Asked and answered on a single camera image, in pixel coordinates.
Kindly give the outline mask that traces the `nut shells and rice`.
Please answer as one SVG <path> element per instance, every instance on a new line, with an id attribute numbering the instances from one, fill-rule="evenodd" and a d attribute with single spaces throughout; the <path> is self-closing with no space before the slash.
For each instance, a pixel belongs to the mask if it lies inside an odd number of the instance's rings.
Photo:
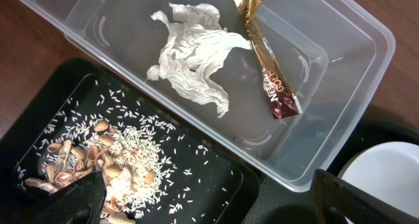
<path id="1" fill-rule="evenodd" d="M 138 223 L 221 223 L 242 174 L 199 135 L 120 83 L 85 77 L 14 170 L 36 197 L 100 171 L 109 211 Z"/>

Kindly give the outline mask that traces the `round black tray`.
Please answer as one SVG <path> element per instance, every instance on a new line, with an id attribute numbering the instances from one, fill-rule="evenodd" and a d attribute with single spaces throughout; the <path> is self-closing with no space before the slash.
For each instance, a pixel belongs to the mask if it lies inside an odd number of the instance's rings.
<path id="1" fill-rule="evenodd" d="M 389 141 L 418 144 L 418 133 L 384 122 L 360 122 L 328 167 L 333 175 L 356 154 L 374 145 Z M 259 196 L 243 221 L 249 224 L 316 223 L 315 206 L 310 192 L 295 193 L 266 177 L 259 187 Z"/>

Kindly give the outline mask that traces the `grey round plate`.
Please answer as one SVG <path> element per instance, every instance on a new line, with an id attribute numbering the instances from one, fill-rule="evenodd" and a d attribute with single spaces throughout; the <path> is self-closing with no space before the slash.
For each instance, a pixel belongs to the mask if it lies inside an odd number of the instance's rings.
<path id="1" fill-rule="evenodd" d="M 381 201 L 418 217 L 418 146 L 391 141 L 348 161 L 338 177 Z"/>

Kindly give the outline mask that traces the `gold coffee sachet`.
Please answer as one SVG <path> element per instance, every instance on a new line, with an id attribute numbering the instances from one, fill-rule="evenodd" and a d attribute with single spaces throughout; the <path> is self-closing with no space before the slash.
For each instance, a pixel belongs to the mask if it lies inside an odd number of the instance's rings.
<path id="1" fill-rule="evenodd" d="M 255 14 L 263 0 L 233 0 L 253 49 L 261 65 L 263 89 L 275 119 L 292 117 L 302 113 L 301 105 L 285 79 Z"/>

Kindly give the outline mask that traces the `clear plastic bin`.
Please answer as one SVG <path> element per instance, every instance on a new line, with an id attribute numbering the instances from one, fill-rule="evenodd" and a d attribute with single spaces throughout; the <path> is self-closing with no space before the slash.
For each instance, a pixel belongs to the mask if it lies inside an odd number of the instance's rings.
<path id="1" fill-rule="evenodd" d="M 20 0 L 91 57 L 294 192 L 309 189 L 352 133 L 395 52 L 391 31 L 353 0 L 263 0 L 256 18 L 302 113 L 276 120 L 253 51 L 235 48 L 212 75 L 229 111 L 179 96 L 166 80 L 148 81 L 168 30 L 151 16 L 171 4 L 209 3 L 220 25 L 244 34 L 233 0 Z"/>

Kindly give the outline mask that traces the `white napkin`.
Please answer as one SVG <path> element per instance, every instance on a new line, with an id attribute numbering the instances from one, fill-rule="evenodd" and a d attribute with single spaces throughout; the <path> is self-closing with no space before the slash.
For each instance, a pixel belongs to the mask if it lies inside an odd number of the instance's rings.
<path id="1" fill-rule="evenodd" d="M 158 64 L 147 70 L 147 79 L 166 79 L 181 97 L 200 105 L 214 103 L 221 118 L 228 112 L 228 94 L 210 77 L 224 66 L 232 49 L 251 50 L 251 41 L 222 28 L 220 12 L 213 5 L 170 3 L 169 6 L 173 22 L 161 10 L 151 15 L 166 26 L 168 38 Z"/>

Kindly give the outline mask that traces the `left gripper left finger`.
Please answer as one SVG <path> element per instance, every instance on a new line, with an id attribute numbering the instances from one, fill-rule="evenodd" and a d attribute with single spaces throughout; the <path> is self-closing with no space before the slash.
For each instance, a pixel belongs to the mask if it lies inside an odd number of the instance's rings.
<path id="1" fill-rule="evenodd" d="M 106 193 L 102 174 L 92 172 L 23 211 L 19 222 L 97 224 Z"/>

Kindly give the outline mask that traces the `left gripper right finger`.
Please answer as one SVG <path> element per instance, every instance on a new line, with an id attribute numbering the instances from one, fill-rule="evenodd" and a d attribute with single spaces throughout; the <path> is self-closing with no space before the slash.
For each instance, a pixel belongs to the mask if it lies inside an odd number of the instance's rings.
<path id="1" fill-rule="evenodd" d="M 418 224 L 417 218 L 322 169 L 315 170 L 310 192 L 318 223 Z"/>

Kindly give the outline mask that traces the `black rectangular tray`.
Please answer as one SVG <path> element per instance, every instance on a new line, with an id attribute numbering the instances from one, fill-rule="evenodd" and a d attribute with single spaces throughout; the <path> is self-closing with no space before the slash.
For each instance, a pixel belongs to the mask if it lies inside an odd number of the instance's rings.
<path id="1" fill-rule="evenodd" d="M 86 147 L 94 125 L 108 120 L 118 132 L 138 131 L 154 141 L 162 160 L 156 200 L 125 212 L 137 223 L 241 223 L 255 202 L 259 180 L 236 158 L 112 75 L 83 59 L 59 66 L 26 110 L 1 138 L 2 223 L 101 223 L 104 191 L 98 178 L 88 188 L 52 200 L 28 187 L 46 177 L 55 154 L 47 147 L 72 140 Z"/>

